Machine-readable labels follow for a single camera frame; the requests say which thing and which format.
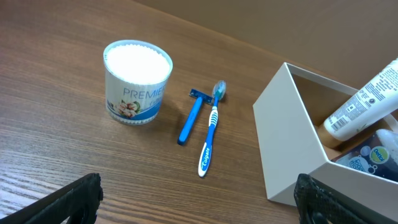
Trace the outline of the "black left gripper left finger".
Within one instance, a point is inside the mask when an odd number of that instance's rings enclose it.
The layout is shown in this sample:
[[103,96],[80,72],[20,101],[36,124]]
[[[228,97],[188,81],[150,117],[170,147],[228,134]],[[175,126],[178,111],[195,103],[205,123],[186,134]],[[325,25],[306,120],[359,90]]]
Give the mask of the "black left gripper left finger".
[[94,224],[103,200],[99,173],[90,173],[1,219],[1,224]]

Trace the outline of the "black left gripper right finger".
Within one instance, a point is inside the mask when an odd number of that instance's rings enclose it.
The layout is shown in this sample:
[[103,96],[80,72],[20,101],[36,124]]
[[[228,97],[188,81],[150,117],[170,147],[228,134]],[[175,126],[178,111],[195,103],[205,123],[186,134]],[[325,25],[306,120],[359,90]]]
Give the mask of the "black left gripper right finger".
[[300,224],[395,224],[308,174],[299,174],[294,199]]

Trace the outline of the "dark blue sanitizer bottle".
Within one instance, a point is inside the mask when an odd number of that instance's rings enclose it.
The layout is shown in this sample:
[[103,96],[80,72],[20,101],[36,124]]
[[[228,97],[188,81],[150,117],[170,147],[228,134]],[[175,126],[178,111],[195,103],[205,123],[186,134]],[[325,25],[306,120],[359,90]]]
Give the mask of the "dark blue sanitizer bottle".
[[332,161],[397,182],[397,133],[378,129],[370,138]]

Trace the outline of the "white floral cream tube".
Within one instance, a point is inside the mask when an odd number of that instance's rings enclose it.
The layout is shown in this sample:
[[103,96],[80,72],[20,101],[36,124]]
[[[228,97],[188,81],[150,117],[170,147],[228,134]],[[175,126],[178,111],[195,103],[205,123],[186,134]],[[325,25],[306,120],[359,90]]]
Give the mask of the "white floral cream tube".
[[321,143],[339,146],[397,109],[397,60],[331,114],[317,129]]

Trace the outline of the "white cotton swab container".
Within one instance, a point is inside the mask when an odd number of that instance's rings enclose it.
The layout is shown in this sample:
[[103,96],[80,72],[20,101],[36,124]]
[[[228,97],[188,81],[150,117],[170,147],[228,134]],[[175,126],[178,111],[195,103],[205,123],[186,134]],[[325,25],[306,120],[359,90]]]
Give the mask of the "white cotton swab container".
[[173,61],[158,46],[118,40],[103,52],[106,110],[127,125],[152,121],[159,113]]

